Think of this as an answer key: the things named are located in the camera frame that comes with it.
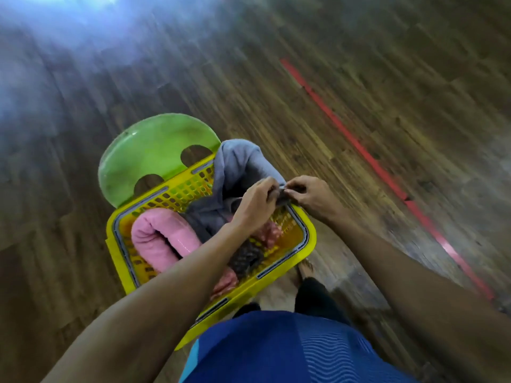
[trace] forearm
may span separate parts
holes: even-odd
[[[508,381],[508,318],[349,218],[326,223],[346,243],[403,323],[466,381]]]
[[[247,237],[242,227],[229,223],[192,255],[115,303],[44,381],[154,380]]]

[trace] semicircular hole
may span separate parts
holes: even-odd
[[[181,152],[181,162],[189,168],[196,162],[199,162],[212,154],[213,152],[207,147],[203,147],[202,145],[192,145]]]
[[[157,174],[147,174],[144,177],[140,178],[135,184],[135,188],[133,192],[135,197],[139,197],[143,193],[151,190],[152,188],[163,183],[163,178]]]

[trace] yellow laundry basket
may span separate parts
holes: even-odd
[[[150,208],[166,207],[183,212],[191,201],[211,195],[214,157],[215,154],[212,154],[183,170],[139,198],[120,206],[111,215],[106,226],[106,244],[126,294],[157,276],[157,272],[139,256],[131,242],[133,222]],[[283,229],[276,246],[265,252],[264,261],[240,280],[234,290],[208,304],[176,349],[239,309],[314,249],[316,231],[301,208],[280,207],[271,219]]]

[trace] hand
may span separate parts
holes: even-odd
[[[277,180],[272,177],[259,180],[243,195],[231,223],[242,226],[244,231],[252,235],[275,211],[278,194]]]
[[[299,176],[288,181],[284,192],[295,200],[310,216],[325,222],[342,213],[341,202],[326,181],[311,176]]]

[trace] person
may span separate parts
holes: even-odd
[[[275,210],[267,178],[194,255],[124,297],[72,343],[44,383],[151,382],[208,303],[237,248]],[[511,324],[482,298],[361,228],[328,184],[300,176],[286,193],[353,251],[412,335],[467,382],[511,381]],[[319,281],[305,278],[296,312],[249,304],[194,344],[181,381],[410,382],[349,325]]]

